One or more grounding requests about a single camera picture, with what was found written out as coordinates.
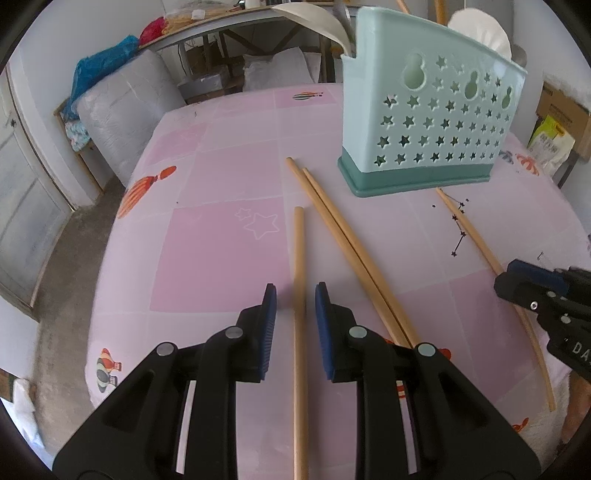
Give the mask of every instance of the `cardboard box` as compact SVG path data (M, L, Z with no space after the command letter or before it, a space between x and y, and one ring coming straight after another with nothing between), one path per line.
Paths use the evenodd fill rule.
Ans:
M544 82L536 113L541 119L550 115L557 120L573 136L573 150L585 160L591 158L591 115L586 108Z

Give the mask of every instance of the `chopstick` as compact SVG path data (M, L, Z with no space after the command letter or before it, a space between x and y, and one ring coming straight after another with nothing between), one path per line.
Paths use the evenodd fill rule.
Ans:
M445 0L433 0L435 3L435 16L437 23L447 25L447 5Z
M398 4L398 7L402 12L410 15L410 10L408 9L407 4L404 0L396 0L396 3Z
M357 278L361 283L361 286L367 293L371 302L374 304L374 308L378 312L379 317L382 319L382 322L384 323L386 330L388 331L392 341L394 341L397 345L411 348L411 345L406 335L404 334L401 326L398 324L392 311L390 311L388 304L382 297L382 294L380 293L372 277L366 270L363 262L359 259L357 252L353 249L353 246L351 246L351 244L347 240L347 237L339 228L338 223L331 215L326 205L322 202L322 199L314 190L314 187L312 186L306 175L304 175L304 173L300 170L293 158L287 157L285 161L287 162L287 165L289 166L290 170L293 172L295 177L300 182L302 188L308 194L308 197L314 204L314 207L320 214L320 217L323 219L330 233L333 235L334 239L336 240L337 244L339 245L340 249L345 255L345 258L351 265L351 268L353 268L353 271L357 275Z
M457 217L457 221L460 222L462 228L466 231L468 235L472 238L472 241L476 244L476 246L480 249L483 257L486 259L488 264L490 265L492 271L495 275L502 274L505 269L501 265L501 263L496 259L495 255L488 248L484 239L480 236L476 228L472 225L470 220L453 204L450 198L445 194L445 192L437 188L437 193L443 200L443 203L446 204L447 208ZM534 328L531 326L531 322L525 313L525 310L521 307L512 304L517 312L517 316L521 321L521 325L523 326L527 336L530 339L530 343L532 348L534 349L535 359L540 366L540 372L542 374L542 378L544 379L544 386L546 389L546 397L548 398L548 407L550 411L556 410L556 401L554 399L554 391L552 390L552 383L550 382L550 375L548 374L548 367L546 366L546 362L544 359L544 354L542 353L542 349L540 347L540 343L538 342L538 338L535 335Z
M294 480L308 480L308 382L306 367L306 236L304 209L295 207L294 272Z
M318 196L320 197L320 199L322 200L322 202L324 203L324 205L326 206L326 208L329 210L330 214L335 219L336 223L339 225L341 231L345 234L345 237L347 237L347 240L353 247L353 250L355 250L355 252L357 253L357 256L363 263L363 266L369 273L369 276L374 281L380 294L388 304L388 308L390 309L390 311L396 318L396 321L400 325L402 331L404 332L404 335L406 336L408 343L412 347L415 347L416 345L421 343L421 340L419 340L418 337L418 333L414 329L413 324L410 322L410 319L406 315L406 312L402 308L402 305L400 305L398 300L390 291L388 282L382 275L382 272L375 264L375 262L372 260L372 258L369 255L369 252L365 249L357 235L355 235L353 229L349 226L347 221L340 214L336 205L330 200L330 198L322 189L322 187L318 184L316 179L312 176L312 174L308 171L307 168L304 168L303 172L308 181L311 183L314 190L316 191L316 193L318 194Z

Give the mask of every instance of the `concrete floor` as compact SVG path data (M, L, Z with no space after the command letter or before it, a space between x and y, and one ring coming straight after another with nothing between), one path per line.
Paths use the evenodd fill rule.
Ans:
M33 381L41 438L55 454L93 408L84 380L96 280L124 187L109 182L99 203L72 216L41 281L40 338Z

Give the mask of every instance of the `pink tablecloth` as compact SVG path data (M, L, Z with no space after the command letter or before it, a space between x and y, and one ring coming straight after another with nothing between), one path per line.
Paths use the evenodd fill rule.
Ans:
M232 95L163 118L130 182L140 181L136 192L145 193L122 208L127 213L115 221L100 272L86 367L94 405L113 389L98 382L99 356L121 363L109 372L112 383L121 382L158 343L204 342L260 303L266 283L274 283L280 305L267 379L238 386L238 459L242 479L291 478L290 266L293 209L302 205L312 478L353 478L355 386L325 380L314 286L325 281L332 300L350 307L358 323L387 333L285 166L291 156L343 212L422 339L447 348L512 424L542 410L543 384L527 337L511 306L496 298L493 275L470 238L434 190L355 197L336 167L341 117L342 88L315 85ZM515 137L508 137L489 183L446 192L504 264L520 258L547 268L591 268L579 221ZM547 362L556 385L567 369L549 355Z

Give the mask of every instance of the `red bag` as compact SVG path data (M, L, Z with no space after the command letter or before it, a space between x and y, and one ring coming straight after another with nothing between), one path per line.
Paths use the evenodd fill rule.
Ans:
M157 18L153 22L144 28L144 31L139 37L139 46L145 45L146 43L156 40L156 38L162 36L162 30L166 26L166 20L164 17Z

